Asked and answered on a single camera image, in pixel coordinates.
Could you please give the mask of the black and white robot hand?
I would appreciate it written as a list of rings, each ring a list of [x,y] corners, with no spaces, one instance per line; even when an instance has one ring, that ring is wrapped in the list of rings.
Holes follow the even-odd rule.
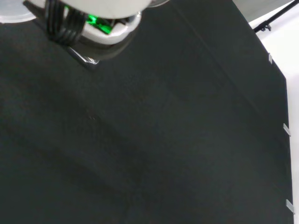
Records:
[[[24,5],[45,22],[47,36],[71,46],[83,37],[96,44],[115,45],[134,32],[147,8],[165,0],[26,0]]]

